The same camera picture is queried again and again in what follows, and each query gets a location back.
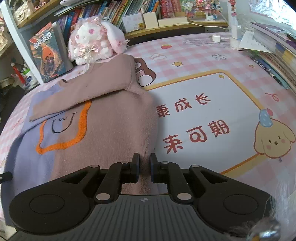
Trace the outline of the pink and purple sweater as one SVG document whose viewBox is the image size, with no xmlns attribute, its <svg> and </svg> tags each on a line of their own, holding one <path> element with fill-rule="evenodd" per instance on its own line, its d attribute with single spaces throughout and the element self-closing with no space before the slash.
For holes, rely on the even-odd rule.
<svg viewBox="0 0 296 241">
<path fill-rule="evenodd" d="M 149 156 L 158 115 L 144 88 L 155 78 L 142 58 L 120 54 L 36 93 L 6 158 L 4 169 L 13 176 L 1 186 L 6 224 L 12 225 L 9 205 L 17 194 L 87 166 L 129 162 L 134 153 L 140 155 L 139 181 L 125 184 L 123 193 L 156 194 Z"/>
</svg>

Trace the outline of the pink checkered desk mat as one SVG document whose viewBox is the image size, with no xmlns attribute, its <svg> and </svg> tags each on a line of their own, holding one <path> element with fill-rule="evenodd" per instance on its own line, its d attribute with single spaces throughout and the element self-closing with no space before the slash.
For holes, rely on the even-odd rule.
<svg viewBox="0 0 296 241">
<path fill-rule="evenodd" d="M 156 74 L 144 88 L 158 115 L 158 159 L 181 168 L 199 163 L 271 195 L 281 185 L 295 192 L 295 95 L 247 52 L 197 34 L 137 44 L 128 54 Z M 27 94 L 14 114 L 24 124 L 36 93 L 83 70 L 77 66 Z"/>
</svg>

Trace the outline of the white pink plush bunny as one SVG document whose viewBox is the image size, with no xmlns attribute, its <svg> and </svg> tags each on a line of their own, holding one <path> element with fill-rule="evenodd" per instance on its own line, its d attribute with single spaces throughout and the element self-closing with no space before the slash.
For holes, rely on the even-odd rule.
<svg viewBox="0 0 296 241">
<path fill-rule="evenodd" d="M 124 53 L 128 42 L 118 27 L 100 16 L 79 19 L 70 34 L 68 57 L 77 65 L 91 64 Z"/>
</svg>

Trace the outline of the Harry Potter book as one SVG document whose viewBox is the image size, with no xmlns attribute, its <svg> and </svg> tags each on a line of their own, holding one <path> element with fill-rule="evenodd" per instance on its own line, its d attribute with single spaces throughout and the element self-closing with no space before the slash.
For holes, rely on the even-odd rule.
<svg viewBox="0 0 296 241">
<path fill-rule="evenodd" d="M 47 83 L 73 68 L 58 22 L 50 22 L 30 40 L 30 49 L 42 81 Z"/>
</svg>

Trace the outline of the white charger adapter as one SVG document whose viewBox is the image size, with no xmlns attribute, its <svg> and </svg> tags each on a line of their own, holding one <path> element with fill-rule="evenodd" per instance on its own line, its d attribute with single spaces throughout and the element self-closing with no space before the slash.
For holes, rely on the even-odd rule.
<svg viewBox="0 0 296 241">
<path fill-rule="evenodd" d="M 221 42 L 221 36 L 220 35 L 212 35 L 212 41 L 215 43 Z"/>
</svg>

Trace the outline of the white box on shelf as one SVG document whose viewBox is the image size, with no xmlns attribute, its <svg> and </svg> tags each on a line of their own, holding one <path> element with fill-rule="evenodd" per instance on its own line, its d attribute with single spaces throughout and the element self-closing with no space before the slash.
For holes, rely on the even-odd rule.
<svg viewBox="0 0 296 241">
<path fill-rule="evenodd" d="M 126 33 L 130 33 L 145 28 L 144 19 L 142 13 L 135 13 L 124 16 L 122 18 L 123 26 Z"/>
</svg>

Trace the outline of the cream box on shelf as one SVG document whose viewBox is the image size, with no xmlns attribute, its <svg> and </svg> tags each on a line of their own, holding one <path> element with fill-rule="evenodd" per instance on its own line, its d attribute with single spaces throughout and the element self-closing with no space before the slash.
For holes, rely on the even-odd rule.
<svg viewBox="0 0 296 241">
<path fill-rule="evenodd" d="M 158 19 L 155 12 L 144 13 L 143 15 L 145 28 L 153 29 L 159 26 Z"/>
</svg>

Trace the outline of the stack of notebooks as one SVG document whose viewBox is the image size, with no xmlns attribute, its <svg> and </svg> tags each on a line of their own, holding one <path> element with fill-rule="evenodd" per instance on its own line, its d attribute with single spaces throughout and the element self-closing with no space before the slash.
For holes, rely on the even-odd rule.
<svg viewBox="0 0 296 241">
<path fill-rule="evenodd" d="M 255 39 L 268 48 L 292 75 L 290 83 L 295 88 L 295 37 L 288 30 L 261 23 L 251 23 Z"/>
</svg>

